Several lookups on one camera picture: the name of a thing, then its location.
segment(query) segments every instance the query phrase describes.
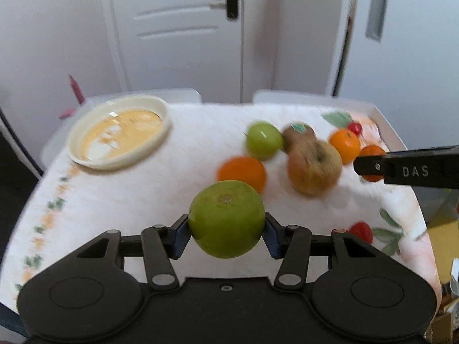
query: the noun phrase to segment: black metal arm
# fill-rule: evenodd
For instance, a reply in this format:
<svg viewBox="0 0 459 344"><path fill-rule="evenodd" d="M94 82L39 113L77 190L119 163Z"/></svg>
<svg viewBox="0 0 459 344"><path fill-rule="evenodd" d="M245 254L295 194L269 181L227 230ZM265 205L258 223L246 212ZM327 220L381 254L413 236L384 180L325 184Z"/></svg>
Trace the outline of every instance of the black metal arm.
<svg viewBox="0 0 459 344"><path fill-rule="evenodd" d="M384 183L459 189L459 146L362 156L354 161L359 175L382 175Z"/></svg>

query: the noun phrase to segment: black plastic base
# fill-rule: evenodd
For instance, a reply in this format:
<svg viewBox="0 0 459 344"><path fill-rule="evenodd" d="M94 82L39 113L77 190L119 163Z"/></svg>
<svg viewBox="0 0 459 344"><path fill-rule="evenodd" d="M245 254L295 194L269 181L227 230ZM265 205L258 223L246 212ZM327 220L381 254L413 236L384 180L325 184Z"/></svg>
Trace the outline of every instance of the black plastic base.
<svg viewBox="0 0 459 344"><path fill-rule="evenodd" d="M263 239L283 258L267 278L188 278L180 286L169 258L190 237L184 215L140 236L109 230L36 275L18 310L28 343L425 343L436 298L421 277L336 229L331 236L281 226L266 214ZM142 256L148 284L122 270ZM310 256L330 271L306 283Z"/></svg>

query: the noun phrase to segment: printed strawberry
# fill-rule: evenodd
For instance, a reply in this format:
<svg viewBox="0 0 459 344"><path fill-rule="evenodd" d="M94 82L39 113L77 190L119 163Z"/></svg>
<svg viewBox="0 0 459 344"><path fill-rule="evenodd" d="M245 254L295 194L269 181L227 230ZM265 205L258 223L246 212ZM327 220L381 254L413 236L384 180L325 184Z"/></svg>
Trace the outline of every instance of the printed strawberry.
<svg viewBox="0 0 459 344"><path fill-rule="evenodd" d="M366 222L355 223L350 227L349 232L368 244L373 243L373 232Z"/></svg>

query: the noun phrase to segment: kiwi fruit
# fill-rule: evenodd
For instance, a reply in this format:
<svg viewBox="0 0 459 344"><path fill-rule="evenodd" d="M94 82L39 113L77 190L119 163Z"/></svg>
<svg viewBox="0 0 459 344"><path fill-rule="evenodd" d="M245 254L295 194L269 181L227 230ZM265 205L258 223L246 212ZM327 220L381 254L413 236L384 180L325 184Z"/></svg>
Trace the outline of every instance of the kiwi fruit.
<svg viewBox="0 0 459 344"><path fill-rule="evenodd" d="M316 139L314 129L302 122L293 122L282 131L284 151L288 153L291 147L303 139Z"/></svg>

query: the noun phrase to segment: pink object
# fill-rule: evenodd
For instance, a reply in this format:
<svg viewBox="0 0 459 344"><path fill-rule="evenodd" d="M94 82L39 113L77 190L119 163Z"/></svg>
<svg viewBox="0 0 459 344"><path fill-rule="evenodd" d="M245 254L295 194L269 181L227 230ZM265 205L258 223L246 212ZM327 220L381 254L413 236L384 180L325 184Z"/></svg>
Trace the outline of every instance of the pink object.
<svg viewBox="0 0 459 344"><path fill-rule="evenodd" d="M72 90L73 90L73 92L75 94L75 97L77 98L78 103L79 104L83 104L84 103L84 96L83 96L83 93L81 93L80 86L75 81L75 79L73 78L72 75L69 75L68 77L70 78L70 87L72 87Z"/></svg>
<svg viewBox="0 0 459 344"><path fill-rule="evenodd" d="M78 101L78 103L80 105L83 104L84 101L85 101L85 98L84 98L83 93L81 93L80 86L78 85L78 83L76 82L76 80L73 78L72 75L69 75L68 77L70 79L70 87L73 90L75 98L77 99L77 101ZM60 120L65 120L65 119L71 117L75 113L75 111L76 111L76 109L66 109L66 110L64 110L64 112L62 114L59 115L59 119Z"/></svg>
<svg viewBox="0 0 459 344"><path fill-rule="evenodd" d="M66 109L62 114L59 115L60 120L67 119L75 113L76 109Z"/></svg>

